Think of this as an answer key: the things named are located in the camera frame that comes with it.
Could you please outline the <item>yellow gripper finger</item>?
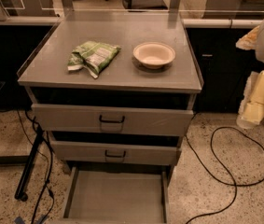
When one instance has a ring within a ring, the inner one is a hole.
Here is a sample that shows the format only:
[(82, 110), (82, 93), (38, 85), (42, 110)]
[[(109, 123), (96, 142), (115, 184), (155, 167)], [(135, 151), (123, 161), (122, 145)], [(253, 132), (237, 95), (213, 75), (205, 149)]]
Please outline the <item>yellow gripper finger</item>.
[(238, 111), (237, 125), (252, 129), (264, 119), (264, 70), (252, 72), (246, 81), (243, 100)]
[(259, 26), (253, 28), (250, 32), (248, 32), (246, 35), (241, 37), (236, 42), (236, 47), (238, 49), (243, 49), (243, 50), (255, 49), (257, 44), (258, 30), (259, 30)]

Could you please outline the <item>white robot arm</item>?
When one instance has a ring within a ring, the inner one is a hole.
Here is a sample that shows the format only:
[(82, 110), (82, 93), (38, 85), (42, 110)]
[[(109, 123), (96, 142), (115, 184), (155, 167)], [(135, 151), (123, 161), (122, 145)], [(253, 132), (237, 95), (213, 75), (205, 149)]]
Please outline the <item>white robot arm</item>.
[[(239, 49), (253, 49), (258, 61), (264, 63), (264, 20), (248, 34), (240, 38), (236, 47)], [(260, 73), (252, 72), (246, 81), (243, 91), (237, 125), (244, 129), (251, 129), (264, 120), (264, 70)]]

